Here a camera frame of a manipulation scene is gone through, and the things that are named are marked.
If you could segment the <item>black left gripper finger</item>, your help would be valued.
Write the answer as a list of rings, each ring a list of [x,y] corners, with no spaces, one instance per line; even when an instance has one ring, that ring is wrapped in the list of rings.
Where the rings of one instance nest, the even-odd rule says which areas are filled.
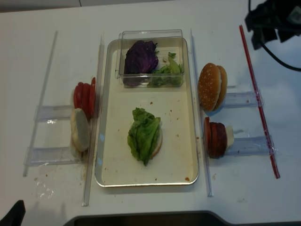
[[[25,216],[23,200],[18,200],[10,211],[0,220],[0,226],[20,226]]]

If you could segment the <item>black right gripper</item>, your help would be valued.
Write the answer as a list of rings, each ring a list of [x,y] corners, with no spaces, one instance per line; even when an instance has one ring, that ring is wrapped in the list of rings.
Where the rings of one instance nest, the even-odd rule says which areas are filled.
[[[269,41],[281,43],[301,34],[299,0],[267,0],[249,9],[245,18],[247,30],[253,32],[252,45],[258,50]]]

